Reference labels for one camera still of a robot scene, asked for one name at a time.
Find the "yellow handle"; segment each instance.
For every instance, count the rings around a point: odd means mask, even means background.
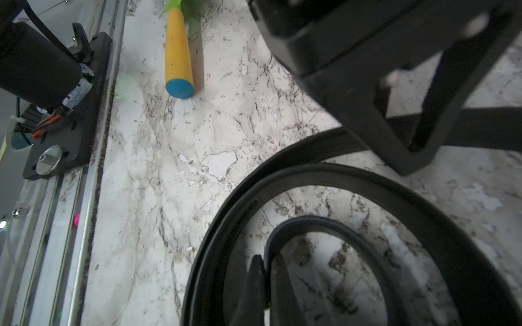
[[[165,88],[169,94],[179,99],[189,98],[194,93],[185,20],[181,10],[177,8],[171,8],[167,12]]]

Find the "cylindrical motor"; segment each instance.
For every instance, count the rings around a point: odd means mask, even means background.
[[[24,22],[0,35],[0,87],[41,108],[55,108],[76,87],[81,67]]]

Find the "blue end cap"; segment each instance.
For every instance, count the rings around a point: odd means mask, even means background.
[[[188,99],[194,94],[194,86],[185,79],[171,79],[165,85],[167,92],[177,99]]]

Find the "marble countertop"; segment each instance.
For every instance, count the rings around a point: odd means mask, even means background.
[[[161,0],[129,0],[114,91],[82,325],[178,325],[201,240],[231,190],[261,162],[309,135],[338,126],[271,56],[245,0],[186,0],[195,94],[164,89],[166,15]],[[522,104],[519,39],[468,101]],[[390,105],[419,107],[436,58],[403,74]],[[369,151],[329,161],[409,186],[461,226],[522,303],[522,156],[444,147],[434,162],[399,177]],[[423,324],[455,324],[433,261],[393,216],[348,191],[293,189],[268,202],[244,230],[229,264],[230,318],[248,260],[271,230],[303,214],[357,230],[388,259]],[[385,324],[382,293],[365,263],[341,242],[311,234],[285,257],[309,324]]]

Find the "metal screw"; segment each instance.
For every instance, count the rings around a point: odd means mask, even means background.
[[[463,38],[469,39],[473,36],[479,34],[482,32],[489,24],[489,14],[482,13],[475,18],[471,19],[469,23],[462,28],[462,31],[460,32],[460,35],[462,35]]]
[[[19,218],[20,216],[22,216],[23,214],[23,207],[22,206],[18,206],[17,208],[15,208],[13,210],[13,217],[14,218]]]

